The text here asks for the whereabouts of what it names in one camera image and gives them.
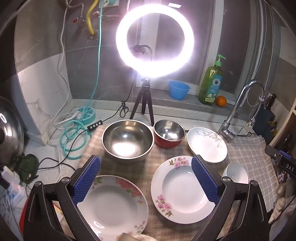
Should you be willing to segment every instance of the green bottle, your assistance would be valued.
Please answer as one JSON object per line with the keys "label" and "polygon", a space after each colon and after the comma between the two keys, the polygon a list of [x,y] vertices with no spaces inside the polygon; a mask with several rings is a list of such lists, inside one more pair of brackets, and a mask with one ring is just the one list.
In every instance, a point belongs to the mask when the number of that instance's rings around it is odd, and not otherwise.
{"label": "green bottle", "polygon": [[218,61],[215,61],[215,65],[208,67],[200,92],[198,94],[198,99],[201,103],[206,105],[212,105],[218,96],[220,85],[222,82],[222,71],[220,59],[226,59],[222,55],[218,54]]}

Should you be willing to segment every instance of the teal cable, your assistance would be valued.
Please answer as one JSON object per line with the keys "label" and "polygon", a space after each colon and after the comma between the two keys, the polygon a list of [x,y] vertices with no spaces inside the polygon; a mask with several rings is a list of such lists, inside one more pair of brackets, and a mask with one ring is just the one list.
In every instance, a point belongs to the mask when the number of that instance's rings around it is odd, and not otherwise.
{"label": "teal cable", "polygon": [[[102,45],[102,12],[103,12],[103,5],[104,5],[104,1],[101,2],[101,6],[100,6],[100,18],[99,18],[99,46],[98,46],[98,71],[97,71],[97,77],[96,77],[96,84],[95,84],[95,87],[94,87],[94,90],[91,94],[91,97],[89,99],[89,101],[87,102],[86,104],[86,107],[84,108],[85,110],[89,107],[90,105],[90,102],[92,101],[93,97],[94,97],[94,94],[96,92],[96,89],[98,87],[98,82],[99,82],[99,71],[100,71],[100,55],[101,55],[101,45]],[[64,155],[66,156],[67,155],[67,152],[70,151],[70,149],[66,148],[66,145],[67,143],[70,141],[70,140],[73,140],[74,138],[76,138],[78,132],[80,129],[82,130],[86,130],[86,128],[84,127],[84,124],[83,124],[83,119],[85,117],[85,114],[86,112],[84,111],[83,112],[83,116],[81,118],[81,121],[77,121],[77,120],[70,120],[67,122],[66,126],[65,126],[65,130],[64,130],[64,133],[61,135],[60,137],[60,140],[59,140],[59,144],[63,150],[63,153]],[[70,129],[67,129],[68,128],[68,125],[71,124],[71,123],[74,123],[75,126],[70,128]],[[86,144],[87,142],[87,138],[88,138],[88,135],[91,135],[88,131],[85,132],[85,139],[84,139],[84,142],[79,146],[79,147],[76,147],[74,149],[71,149],[71,151],[77,151],[79,149],[81,149],[82,147],[84,147],[84,145]],[[72,156],[69,156],[68,155],[68,159],[70,160],[77,160],[79,159],[81,156],[76,156],[76,157],[72,157]]]}

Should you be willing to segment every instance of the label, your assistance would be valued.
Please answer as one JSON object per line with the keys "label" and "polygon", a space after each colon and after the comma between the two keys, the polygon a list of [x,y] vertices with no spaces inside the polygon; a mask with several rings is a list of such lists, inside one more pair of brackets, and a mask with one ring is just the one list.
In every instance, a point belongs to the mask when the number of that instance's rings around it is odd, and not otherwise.
{"label": "label", "polygon": [[211,87],[209,88],[209,90],[207,92],[207,95],[205,98],[206,102],[214,103],[214,101],[218,95],[219,89],[220,89],[221,81],[222,81],[222,76],[216,74],[213,78]]}
{"label": "label", "polygon": [[296,168],[295,168],[294,165],[291,165],[291,164],[284,161],[283,162],[283,167],[286,168],[285,171],[289,170],[292,174],[294,174],[296,176]]}

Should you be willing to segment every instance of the floral plate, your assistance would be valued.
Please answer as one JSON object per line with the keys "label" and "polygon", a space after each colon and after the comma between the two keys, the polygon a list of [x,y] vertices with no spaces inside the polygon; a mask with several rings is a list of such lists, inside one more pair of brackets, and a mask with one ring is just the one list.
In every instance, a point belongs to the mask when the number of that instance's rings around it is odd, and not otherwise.
{"label": "floral plate", "polygon": [[165,161],[151,181],[151,196],[155,207],[175,223],[201,221],[215,207],[194,175],[191,159],[191,156],[177,156]]}
{"label": "floral plate", "polygon": [[211,163],[223,161],[227,156],[224,140],[215,132],[204,127],[195,127],[187,133],[187,142],[194,155]]}
{"label": "floral plate", "polygon": [[148,221],[148,204],[130,181],[97,176],[77,207],[101,241],[115,241],[124,233],[141,233]]}

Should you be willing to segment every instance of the cup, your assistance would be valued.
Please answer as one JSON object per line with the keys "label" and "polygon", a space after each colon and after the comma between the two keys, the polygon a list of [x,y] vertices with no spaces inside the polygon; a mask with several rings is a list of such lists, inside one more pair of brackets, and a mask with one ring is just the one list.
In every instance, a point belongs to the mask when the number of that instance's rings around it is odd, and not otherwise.
{"label": "cup", "polygon": [[228,164],[226,169],[223,172],[222,177],[230,177],[231,180],[235,183],[249,183],[249,177],[247,171],[243,168],[242,165],[232,162]]}

